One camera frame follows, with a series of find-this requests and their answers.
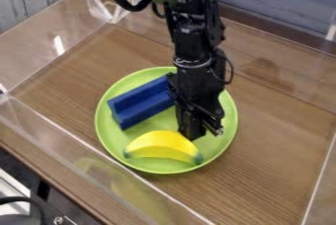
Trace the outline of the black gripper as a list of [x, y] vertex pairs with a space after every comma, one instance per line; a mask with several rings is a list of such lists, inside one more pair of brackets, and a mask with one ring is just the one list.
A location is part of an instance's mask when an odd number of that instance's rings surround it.
[[195, 141], [207, 133], [223, 134], [224, 110], [219, 96], [225, 87], [225, 64], [208, 61], [199, 65], [175, 63], [176, 72], [168, 75], [169, 94], [176, 103], [180, 134]]

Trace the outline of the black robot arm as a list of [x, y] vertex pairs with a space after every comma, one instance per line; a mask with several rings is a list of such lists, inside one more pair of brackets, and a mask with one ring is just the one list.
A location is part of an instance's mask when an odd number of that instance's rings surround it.
[[227, 57], [220, 49], [224, 24], [217, 0], [115, 0], [131, 12], [151, 8], [167, 22], [176, 71], [168, 75], [180, 134], [196, 140], [223, 132], [219, 96], [227, 85]]

